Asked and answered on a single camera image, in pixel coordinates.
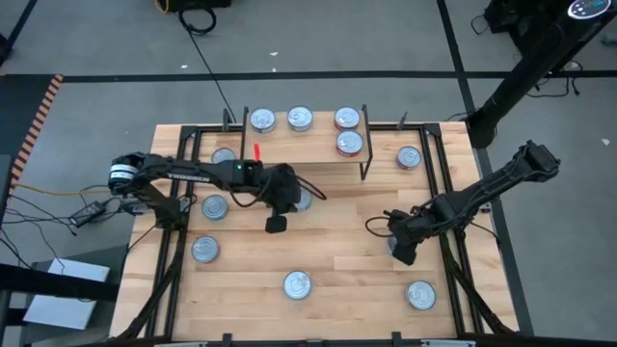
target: concrete floor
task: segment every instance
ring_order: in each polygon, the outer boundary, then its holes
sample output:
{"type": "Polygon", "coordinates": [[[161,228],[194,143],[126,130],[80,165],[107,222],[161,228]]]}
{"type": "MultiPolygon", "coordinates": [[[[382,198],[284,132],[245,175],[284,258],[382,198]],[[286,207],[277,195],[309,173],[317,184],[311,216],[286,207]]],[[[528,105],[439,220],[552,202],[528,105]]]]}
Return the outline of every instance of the concrete floor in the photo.
{"type": "MultiPolygon", "coordinates": [[[[10,31],[25,3],[0,0],[0,31],[10,31]]],[[[514,65],[516,49],[507,37],[477,37],[469,27],[487,1],[446,3],[467,71],[504,71],[514,65]]],[[[454,69],[434,0],[237,0],[217,15],[219,26],[212,35],[198,39],[216,72],[454,69]]],[[[609,29],[617,30],[617,22],[609,29]]],[[[141,0],[39,1],[14,49],[0,73],[205,72],[176,18],[141,0]]],[[[577,59],[586,69],[617,69],[617,48],[593,41],[577,59]]],[[[498,83],[470,80],[476,105],[498,83]]],[[[543,93],[559,93],[562,84],[553,80],[543,93]]],[[[579,97],[524,99],[500,124],[489,154],[498,168],[533,139],[563,160],[556,179],[522,185],[503,196],[535,333],[617,340],[612,324],[617,255],[611,249],[617,244],[611,204],[617,198],[617,80],[578,79],[577,85],[579,97]],[[614,142],[605,146],[602,139],[614,142]]],[[[299,103],[313,109],[365,103],[373,120],[397,120],[405,111],[408,120],[443,120],[464,111],[455,79],[237,81],[223,82],[222,88],[238,115],[245,105],[284,110],[299,103]]],[[[218,122],[223,108],[211,82],[64,84],[22,182],[52,190],[105,183],[114,157],[148,150],[155,124],[218,122]]],[[[79,199],[22,189],[16,194],[56,215],[81,206],[79,199]]],[[[35,214],[15,201],[12,207],[35,214]]],[[[54,224],[44,230],[57,253],[68,256],[125,245],[131,226],[131,218],[119,216],[80,228],[77,237],[54,224]]],[[[5,229],[27,260],[51,257],[34,227],[5,229]]],[[[0,260],[14,263],[4,249],[0,260]]],[[[11,338],[16,334],[11,331],[11,338]]],[[[88,339],[100,339],[100,332],[38,345],[88,339]]]]}

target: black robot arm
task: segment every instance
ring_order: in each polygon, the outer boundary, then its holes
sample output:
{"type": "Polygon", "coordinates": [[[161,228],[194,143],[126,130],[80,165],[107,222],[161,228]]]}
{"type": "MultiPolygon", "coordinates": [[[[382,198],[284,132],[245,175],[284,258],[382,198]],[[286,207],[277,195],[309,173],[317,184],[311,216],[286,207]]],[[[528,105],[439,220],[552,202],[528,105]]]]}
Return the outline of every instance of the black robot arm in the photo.
{"type": "Polygon", "coordinates": [[[528,141],[500,170],[462,191],[440,194],[408,214],[384,211],[388,229],[396,238],[392,255],[407,265],[416,259],[416,247],[425,239],[465,227],[479,207],[521,182],[545,182],[559,172],[558,159],[544,146],[528,141]]]}
{"type": "Polygon", "coordinates": [[[273,216],[266,224],[268,232],[284,231],[286,219],[280,215],[295,212],[295,203],[300,201],[301,185],[290,166],[279,164],[264,169],[261,162],[254,160],[209,164],[135,152],[112,162],[108,184],[113,195],[132,195],[153,209],[160,227],[181,229],[187,223],[186,207],[152,186],[151,181],[159,178],[212,184],[231,192],[234,201],[243,207],[263,201],[273,208],[273,216]],[[255,200],[242,204],[234,193],[249,193],[255,200]]]}

